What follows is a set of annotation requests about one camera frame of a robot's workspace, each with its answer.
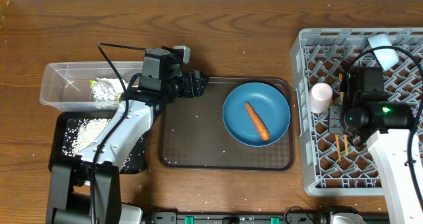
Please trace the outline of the pink cup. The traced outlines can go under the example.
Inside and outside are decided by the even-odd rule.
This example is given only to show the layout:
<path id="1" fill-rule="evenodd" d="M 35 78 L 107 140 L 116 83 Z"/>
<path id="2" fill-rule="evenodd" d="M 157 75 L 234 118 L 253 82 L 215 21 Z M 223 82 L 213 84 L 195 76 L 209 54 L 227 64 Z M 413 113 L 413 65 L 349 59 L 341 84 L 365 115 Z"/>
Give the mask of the pink cup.
<path id="1" fill-rule="evenodd" d="M 332 87 L 327 83 L 315 84 L 310 92 L 310 111 L 316 114 L 326 112 L 332 102 Z"/>

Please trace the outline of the wooden chopstick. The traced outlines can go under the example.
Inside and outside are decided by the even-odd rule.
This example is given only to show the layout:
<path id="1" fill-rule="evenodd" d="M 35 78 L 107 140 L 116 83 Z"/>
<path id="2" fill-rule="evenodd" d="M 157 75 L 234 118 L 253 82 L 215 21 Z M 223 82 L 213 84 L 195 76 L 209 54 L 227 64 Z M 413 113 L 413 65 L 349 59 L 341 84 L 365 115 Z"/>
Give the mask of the wooden chopstick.
<path id="1" fill-rule="evenodd" d="M 342 85 L 343 75 L 340 73 L 340 74 L 338 75 L 338 78 L 339 78 L 340 87 L 341 87 L 341 85 Z M 342 103 L 343 103 L 343 98 L 344 98 L 344 92 L 342 92 L 342 91 L 340 90 L 340 102 L 341 102 L 341 105 L 342 105 Z M 347 136 L 347 135 L 343 135 L 343 139 L 344 139 L 344 151 L 345 151 L 345 155 L 346 155 L 346 156 L 348 156 L 348 136 Z"/>
<path id="2" fill-rule="evenodd" d="M 338 155 L 338 161 L 341 161 L 341 154 L 340 154 L 340 142 L 338 134 L 335 134 L 335 142 L 336 142 L 336 150 Z"/>

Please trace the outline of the dark blue plate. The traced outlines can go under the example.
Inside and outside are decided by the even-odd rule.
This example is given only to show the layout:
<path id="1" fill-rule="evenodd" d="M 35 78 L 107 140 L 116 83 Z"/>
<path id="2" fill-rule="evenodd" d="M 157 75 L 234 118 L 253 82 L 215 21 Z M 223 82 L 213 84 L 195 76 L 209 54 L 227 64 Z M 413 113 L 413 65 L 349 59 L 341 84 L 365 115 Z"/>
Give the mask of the dark blue plate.
<path id="1" fill-rule="evenodd" d="M 245 108 L 248 102 L 270 133 L 261 140 Z M 249 82 L 233 89 L 223 104 L 223 123 L 237 141 L 251 147 L 265 147 L 277 142 L 287 132 L 291 121 L 288 100 L 276 88 L 266 83 Z"/>

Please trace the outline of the light blue rice bowl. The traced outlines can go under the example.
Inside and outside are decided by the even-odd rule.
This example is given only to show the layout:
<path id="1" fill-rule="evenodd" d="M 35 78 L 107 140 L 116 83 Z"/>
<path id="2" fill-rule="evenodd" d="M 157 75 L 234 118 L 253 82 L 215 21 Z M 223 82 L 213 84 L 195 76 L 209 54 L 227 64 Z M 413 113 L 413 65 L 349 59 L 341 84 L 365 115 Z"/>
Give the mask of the light blue rice bowl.
<path id="1" fill-rule="evenodd" d="M 381 46 L 392 46 L 392 43 L 386 34 L 378 34 L 368 39 L 371 48 L 378 48 Z M 380 49 L 375 50 L 374 54 L 380 66 L 384 71 L 388 71 L 399 62 L 399 57 L 394 49 Z"/>

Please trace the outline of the brown sausage piece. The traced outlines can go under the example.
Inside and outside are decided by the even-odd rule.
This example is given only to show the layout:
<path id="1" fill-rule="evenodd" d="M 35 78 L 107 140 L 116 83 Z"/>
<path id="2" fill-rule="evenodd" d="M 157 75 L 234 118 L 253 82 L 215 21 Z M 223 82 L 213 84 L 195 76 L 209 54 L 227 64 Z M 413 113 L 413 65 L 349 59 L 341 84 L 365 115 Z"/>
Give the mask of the brown sausage piece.
<path id="1" fill-rule="evenodd" d="M 245 102 L 245 108 L 249 114 L 250 119 L 252 120 L 261 140 L 268 141 L 270 139 L 270 133 L 264 125 L 263 121 L 260 119 L 258 114 L 255 112 L 254 108 L 248 103 Z"/>

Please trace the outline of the yellow snack wrapper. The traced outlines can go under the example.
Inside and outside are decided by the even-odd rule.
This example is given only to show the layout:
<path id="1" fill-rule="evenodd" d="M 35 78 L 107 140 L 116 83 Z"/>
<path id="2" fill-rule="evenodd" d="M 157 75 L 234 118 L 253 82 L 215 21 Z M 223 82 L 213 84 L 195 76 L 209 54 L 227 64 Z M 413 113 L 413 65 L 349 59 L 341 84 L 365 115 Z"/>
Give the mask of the yellow snack wrapper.
<path id="1" fill-rule="evenodd" d="M 96 102 L 119 101 L 124 92 L 119 79 L 97 78 L 90 81 L 90 88 Z"/>

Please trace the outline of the pile of white rice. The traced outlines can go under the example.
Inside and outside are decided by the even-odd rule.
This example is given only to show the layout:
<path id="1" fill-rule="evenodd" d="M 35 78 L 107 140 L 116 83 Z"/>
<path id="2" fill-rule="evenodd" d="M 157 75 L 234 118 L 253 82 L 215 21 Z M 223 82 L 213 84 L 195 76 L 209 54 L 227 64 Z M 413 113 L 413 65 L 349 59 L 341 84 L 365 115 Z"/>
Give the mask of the pile of white rice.
<path id="1" fill-rule="evenodd" d="M 92 143 L 110 119 L 72 118 L 66 123 L 62 154 L 74 157 Z M 146 135 L 142 135 L 121 166 L 121 174 L 137 174 L 145 169 Z"/>

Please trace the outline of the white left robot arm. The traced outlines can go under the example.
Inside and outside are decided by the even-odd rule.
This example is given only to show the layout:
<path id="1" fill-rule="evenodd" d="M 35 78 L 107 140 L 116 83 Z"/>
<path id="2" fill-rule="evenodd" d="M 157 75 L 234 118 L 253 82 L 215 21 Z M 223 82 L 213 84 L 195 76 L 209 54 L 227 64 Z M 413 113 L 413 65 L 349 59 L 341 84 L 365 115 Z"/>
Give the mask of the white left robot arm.
<path id="1" fill-rule="evenodd" d="M 144 49 L 141 72 L 123 83 L 115 115 L 86 148 L 73 157 L 62 155 L 56 130 L 47 223 L 142 223 L 143 210 L 121 201 L 120 169 L 139 139 L 178 97 L 202 96 L 208 76 L 184 72 L 190 48 Z"/>

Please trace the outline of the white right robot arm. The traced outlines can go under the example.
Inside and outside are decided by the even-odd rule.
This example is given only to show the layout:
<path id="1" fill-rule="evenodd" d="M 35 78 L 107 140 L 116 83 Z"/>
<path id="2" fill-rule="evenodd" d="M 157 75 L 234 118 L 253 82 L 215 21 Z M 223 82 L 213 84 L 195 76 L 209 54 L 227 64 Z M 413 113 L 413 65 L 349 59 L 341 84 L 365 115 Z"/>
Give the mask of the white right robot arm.
<path id="1" fill-rule="evenodd" d="M 342 104 L 328 109 L 328 130 L 358 137 L 376 165 L 391 223 L 421 223 L 422 179 L 418 137 L 412 134 L 415 118 L 404 102 L 390 102 L 378 67 L 360 67 L 343 77 Z"/>

